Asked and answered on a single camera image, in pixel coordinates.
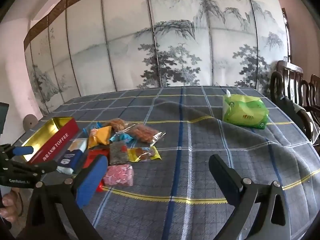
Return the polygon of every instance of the dining table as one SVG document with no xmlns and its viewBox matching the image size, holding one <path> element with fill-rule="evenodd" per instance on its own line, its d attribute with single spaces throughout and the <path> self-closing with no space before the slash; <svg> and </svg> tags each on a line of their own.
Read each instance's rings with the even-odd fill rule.
<svg viewBox="0 0 320 240">
<path fill-rule="evenodd" d="M 240 127 L 222 120 L 223 96 L 260 98 L 269 110 L 265 129 Z M 254 88 L 184 86 L 117 91 L 73 98 L 39 120 L 16 143 L 23 144 L 53 117 L 74 117 L 79 132 L 97 122 L 121 118 L 166 132 L 155 146 L 161 159 L 131 163 L 133 186 L 104 187 L 83 211 L 105 240 L 212 240 L 232 214 L 212 177 L 208 161 L 217 154 L 254 183 L 278 181 L 289 212 L 291 239 L 299 239 L 320 209 L 320 158 L 290 118 Z M 146 144 L 132 140 L 129 148 Z M 68 175 L 46 174 L 46 185 Z M 254 204 L 239 239 L 250 231 Z M 67 218 L 61 215 L 72 235 Z"/>
</svg>

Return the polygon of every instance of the red toffee box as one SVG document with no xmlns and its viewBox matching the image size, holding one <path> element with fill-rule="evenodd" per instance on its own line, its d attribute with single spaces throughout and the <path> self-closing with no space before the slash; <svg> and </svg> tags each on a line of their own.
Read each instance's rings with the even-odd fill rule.
<svg viewBox="0 0 320 240">
<path fill-rule="evenodd" d="M 32 164 L 52 160 L 78 130 L 73 117 L 51 118 L 22 144 L 33 147 L 33 153 L 24 158 Z"/>
</svg>

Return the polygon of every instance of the monitor screen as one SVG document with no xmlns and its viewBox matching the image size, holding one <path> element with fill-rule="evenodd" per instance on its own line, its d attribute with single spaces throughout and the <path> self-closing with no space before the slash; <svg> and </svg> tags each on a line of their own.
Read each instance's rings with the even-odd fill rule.
<svg viewBox="0 0 320 240">
<path fill-rule="evenodd" d="M 0 102 L 0 135 L 3 133 L 5 118 L 7 116 L 9 104 Z"/>
</svg>

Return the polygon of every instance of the human hand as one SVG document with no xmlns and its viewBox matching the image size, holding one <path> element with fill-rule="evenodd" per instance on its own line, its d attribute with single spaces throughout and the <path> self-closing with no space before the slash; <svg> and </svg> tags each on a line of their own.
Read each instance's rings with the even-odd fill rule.
<svg viewBox="0 0 320 240">
<path fill-rule="evenodd" d="M 18 198 L 19 188 L 13 187 L 11 192 L 2 197 L 4 208 L 0 208 L 0 216 L 13 223 L 18 219 L 18 210 L 21 209 L 20 199 Z"/>
</svg>

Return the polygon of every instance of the snack package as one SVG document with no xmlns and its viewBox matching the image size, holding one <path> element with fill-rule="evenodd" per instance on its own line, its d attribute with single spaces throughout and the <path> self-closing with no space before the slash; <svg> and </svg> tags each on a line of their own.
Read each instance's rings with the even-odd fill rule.
<svg viewBox="0 0 320 240">
<path fill-rule="evenodd" d="M 88 149 L 98 145 L 97 138 L 96 138 L 97 131 L 98 129 L 96 128 L 91 129 L 89 134 L 89 139 L 88 139 Z"/>
<path fill-rule="evenodd" d="M 108 145 L 109 144 L 109 139 L 111 135 L 111 126 L 105 126 L 102 128 L 99 128 L 96 133 L 96 140 L 98 143 Z"/>
<path fill-rule="evenodd" d="M 83 168 L 89 167 L 97 155 L 105 155 L 109 159 L 109 149 L 94 149 L 88 152 Z"/>
<path fill-rule="evenodd" d="M 87 137 L 89 137 L 90 131 L 91 131 L 92 129 L 94 129 L 94 128 L 95 128 L 95 129 L 102 128 L 102 124 L 101 124 L 100 122 L 97 122 L 96 124 L 94 124 L 94 125 L 92 125 L 92 126 L 90 127 L 89 131 L 88 131 L 86 128 L 83 128 L 82 131 L 83 131 L 83 133 L 84 133 Z"/>
<path fill-rule="evenodd" d="M 133 138 L 127 134 L 127 133 L 116 133 L 114 136 L 110 138 L 110 141 L 112 142 L 118 142 L 118 141 L 125 141 L 125 143 L 128 143 L 132 140 Z"/>
<path fill-rule="evenodd" d="M 229 90 L 223 96 L 222 112 L 224 122 L 259 129 L 265 129 L 269 115 L 260 98 L 231 95 Z"/>
<path fill-rule="evenodd" d="M 130 164 L 108 166 L 108 171 L 103 178 L 104 185 L 133 185 L 133 168 Z"/>
<path fill-rule="evenodd" d="M 64 155 L 58 160 L 57 171 L 71 175 L 86 148 L 86 138 L 75 139 Z"/>
<path fill-rule="evenodd" d="M 150 143 L 150 146 L 153 146 L 161 137 L 165 135 L 165 132 L 160 132 L 140 123 L 131 128 L 128 131 L 128 134 L 140 139 L 142 142 Z"/>
<path fill-rule="evenodd" d="M 154 146 L 128 149 L 128 156 L 130 162 L 147 161 L 154 159 L 161 160 L 161 156 Z"/>
<path fill-rule="evenodd" d="M 125 141 L 110 144 L 110 165 L 126 164 L 129 162 L 128 149 Z"/>
<path fill-rule="evenodd" d="M 126 122 L 120 118 L 112 119 L 105 123 L 105 126 L 111 125 L 115 132 L 119 132 L 129 127 L 129 122 Z"/>
</svg>

